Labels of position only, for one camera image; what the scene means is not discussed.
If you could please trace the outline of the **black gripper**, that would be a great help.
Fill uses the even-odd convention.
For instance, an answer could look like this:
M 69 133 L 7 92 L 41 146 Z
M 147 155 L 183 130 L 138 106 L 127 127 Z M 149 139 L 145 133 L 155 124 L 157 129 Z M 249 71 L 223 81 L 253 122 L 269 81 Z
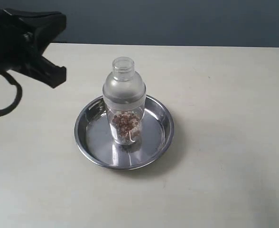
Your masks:
M 19 67 L 19 73 L 51 88 L 58 87 L 66 81 L 66 68 L 54 65 L 42 54 L 65 29 L 66 15 L 58 11 L 0 8 L 0 70 Z M 39 57 L 26 61 L 31 52 Z

